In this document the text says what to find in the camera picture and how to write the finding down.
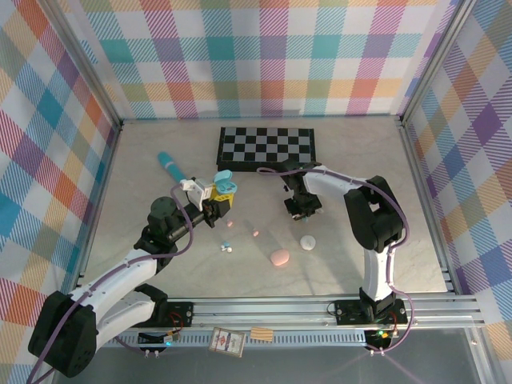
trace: chessboard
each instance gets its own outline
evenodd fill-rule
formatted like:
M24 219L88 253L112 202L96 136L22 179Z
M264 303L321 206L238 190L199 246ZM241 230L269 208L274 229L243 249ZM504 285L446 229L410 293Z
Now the chessboard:
M314 131L306 128L222 127L218 170L255 172L292 158L300 165L314 162Z

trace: small pink object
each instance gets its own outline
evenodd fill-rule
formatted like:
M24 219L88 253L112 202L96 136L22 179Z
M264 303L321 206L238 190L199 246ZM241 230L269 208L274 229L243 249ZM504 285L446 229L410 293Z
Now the small pink object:
M270 256L270 260L275 266L282 266L290 260L290 252L288 252L288 250L276 250Z

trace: purple cable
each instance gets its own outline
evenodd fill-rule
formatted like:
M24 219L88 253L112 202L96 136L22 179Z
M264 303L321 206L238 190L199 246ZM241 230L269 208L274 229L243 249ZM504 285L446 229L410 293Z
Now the purple cable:
M311 172L311 173L314 173L314 174L327 174L328 176L332 176L333 178L338 178L340 180L343 180L344 182L351 182L351 183L359 185L359 186L365 186L367 188L370 188L371 190L373 190L373 191L377 192L378 194L380 194L389 204L391 204L393 209L397 211L398 216L400 216L400 219L403 222L404 230L405 230L406 233L405 233L405 235L404 235L402 240L400 240L399 242L397 242L395 244L392 244L388 248L387 260L386 260L386 280L387 280L386 282L387 282L389 288L393 292L395 292L396 294L399 294L401 296L404 296L407 299L407 301L409 302L409 304L410 304L410 320L409 320L409 323L407 324L407 328L404 331L403 336L400 338L400 340L398 340L398 342L396 344L394 344L393 346L390 346L389 348L386 348L385 351L393 350L397 346L402 344L403 341L406 339L407 335L410 332L410 328L412 327L412 323L413 323L413 319L414 319L414 303L413 303L413 299L411 298L411 296L409 296L405 292L402 292L401 290L396 289L394 287L394 285L391 284L391 260L394 257L394 250L396 250L399 246L401 246L402 244L404 244L407 241L407 239L409 238L409 232L410 232L409 223L407 222L407 218L406 218L405 214L403 213L402 208L400 208L400 206L396 203L395 200L393 200L391 198L391 196L389 196L386 192L384 192L383 190L381 190L377 186L374 186L373 184L369 184L368 182L364 182L364 181L361 181L361 180L349 178L348 176L345 176L344 174L338 174L336 172L333 172L332 170L319 170L319 169L313 168L313 169L307 169L307 170L289 170L287 172L277 172L276 170L273 170L271 168L261 167L261 168L257 169L257 172L259 174L272 175L272 176L289 176L291 174L299 174L299 173L306 173L306 172ZM375 348L374 346L368 345L368 347L373 349L373 350L380 351L380 349Z
M61 320L58 322L57 326L55 327L54 329L54 332L51 334L50 338L48 339L48 342L46 343L44 349L42 350L41 354L39 355L39 358L38 360L36 361L35 365L34 365L34 368L32 368L32 371L30 372L29 374L29 377L28 379L26 380L26 383L27 384L39 384L40 382L42 382L48 375L50 375L51 372L53 372L53 368L51 370L49 370L48 372L46 372L43 376L41 376L38 380L36 380L35 382L32 382L32 380L34 380L34 376L36 375L36 373L38 372L38 370L41 368L41 365L42 363L44 362L44 359L45 357L48 355L48 351L50 350L51 346L54 344L55 342L55 339L57 338L58 336L58 333L61 331L62 327L64 326L64 324L66 323L67 319L69 318L69 316L71 316L71 314L73 313L73 311L87 298L87 296L89 295L89 293L93 293L94 291L96 291L96 289L105 282L105 280L107 280L108 278L111 278L112 276L114 276L117 272L119 272L120 270L124 270L125 268L129 268L132 264L135 264L137 262L143 262L145 260L151 260L151 259L156 259L156 258L173 258L174 256L179 256L180 254L184 254L185 252L188 251L188 249L192 246L192 241L194 240L194 233L193 233L193 226L192 226L192 222L190 221L190 218L189 218L189 215L187 214L187 212L185 211L185 208L183 208L183 205L179 202L179 200L176 198L176 195L174 193L174 191L176 189L178 189L180 187L180 185L176 185L176 186L173 186L172 189L170 190L170 195L172 196L173 200L176 202L176 206L179 208L179 210L182 212L183 214L183 217L185 218L185 222L186 222L186 227L187 229L189 230L189 242L187 243L187 245L185 246L185 248L183 248L182 250L179 250L178 252L174 253L174 254L159 254L159 255L147 255L147 256L141 256L140 258L134 258L133 260L130 260L128 262L128 266L126 264L121 264L120 266L117 266L116 268L114 268L113 270L110 270L109 272L107 272L106 274L104 274L103 276L101 276L95 284L93 284L89 290L87 292L85 292L76 302L73 303L73 305L71 306L71 308L68 309L68 311L64 314L64 316L62 316Z

